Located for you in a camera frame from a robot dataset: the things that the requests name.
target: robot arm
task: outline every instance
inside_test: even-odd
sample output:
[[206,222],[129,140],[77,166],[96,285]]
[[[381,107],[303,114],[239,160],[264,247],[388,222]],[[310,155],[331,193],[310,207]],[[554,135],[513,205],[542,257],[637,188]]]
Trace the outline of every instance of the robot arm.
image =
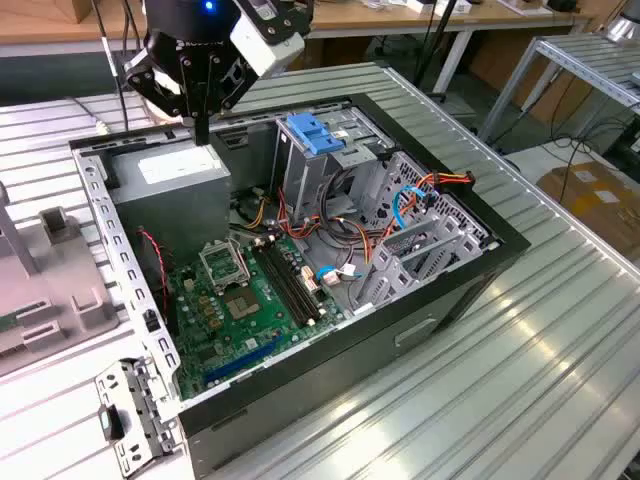
[[640,0],[627,1],[608,26],[607,38],[620,44],[637,43],[640,40]]
[[[209,118],[231,109],[261,77],[282,70],[304,48],[307,12],[278,0],[147,0],[144,48],[125,66],[127,83],[209,142]],[[178,86],[172,91],[156,71]]]

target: blue slot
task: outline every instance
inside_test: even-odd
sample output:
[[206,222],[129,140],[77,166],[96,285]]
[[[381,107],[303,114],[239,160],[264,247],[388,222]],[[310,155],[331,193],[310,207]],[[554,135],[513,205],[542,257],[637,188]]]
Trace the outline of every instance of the blue slot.
[[280,341],[280,337],[275,338],[270,343],[263,345],[262,347],[247,353],[243,357],[236,358],[233,362],[227,363],[222,367],[218,367],[215,370],[207,372],[203,375],[203,380],[205,385],[209,382],[214,382],[222,377],[227,377],[232,373],[236,373],[239,370],[242,370],[244,367],[253,363],[267,355],[273,353],[273,351],[278,346],[278,342]]
[[310,113],[289,115],[287,125],[314,155],[335,152],[344,148],[344,142],[335,138],[326,125]]

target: ram slot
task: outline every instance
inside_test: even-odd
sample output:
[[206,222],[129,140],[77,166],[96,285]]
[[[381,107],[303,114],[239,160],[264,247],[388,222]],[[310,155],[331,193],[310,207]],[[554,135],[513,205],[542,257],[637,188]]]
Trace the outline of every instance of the ram slot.
[[287,263],[274,248],[259,250],[255,258],[299,327],[318,320],[320,312]]

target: metal workbench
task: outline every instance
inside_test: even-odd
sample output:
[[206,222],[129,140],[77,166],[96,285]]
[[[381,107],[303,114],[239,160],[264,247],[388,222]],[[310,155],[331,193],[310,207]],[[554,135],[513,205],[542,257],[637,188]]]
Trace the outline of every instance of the metal workbench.
[[[636,113],[640,112],[640,87],[631,81],[631,74],[640,71],[640,46],[618,45],[607,40],[603,33],[539,37],[531,41],[487,115],[478,133],[481,139],[489,139],[516,88],[540,55],[551,60],[551,64],[529,95],[523,110],[527,111],[558,71],[565,69],[604,96]],[[581,130],[586,126],[587,123],[583,124]]]
[[[213,479],[616,478],[640,448],[640,272],[392,70],[259,82],[238,110],[367,92],[532,243],[457,324],[237,458]],[[115,129],[111,96],[84,99]],[[136,126],[150,122],[129,97]],[[67,101],[0,109],[0,179],[19,225],[62,205],[119,302],[66,142],[93,133]],[[113,332],[0,380],[3,478],[117,478],[95,374],[141,354]],[[185,454],[141,475],[188,479]]]

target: wooden desk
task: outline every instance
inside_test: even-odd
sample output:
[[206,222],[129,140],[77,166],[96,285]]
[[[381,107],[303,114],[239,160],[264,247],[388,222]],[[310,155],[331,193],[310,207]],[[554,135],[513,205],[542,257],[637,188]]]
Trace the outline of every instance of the wooden desk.
[[[146,22],[137,2],[132,2],[141,35]],[[119,0],[101,0],[105,29],[113,49],[122,45],[124,14]],[[462,58],[473,32],[514,28],[573,26],[582,30],[587,15],[554,13],[553,15],[524,17],[509,10],[496,0],[474,5],[471,13],[453,16],[447,31],[460,32],[436,83],[435,91],[444,92]],[[439,22],[436,16],[432,28]],[[406,7],[392,6],[372,10],[359,1],[344,3],[320,2],[316,6],[313,28],[309,38],[362,37],[404,33],[424,33],[429,15],[417,14]],[[102,50],[94,14],[77,25],[56,23],[22,15],[0,12],[0,57],[98,52]]]

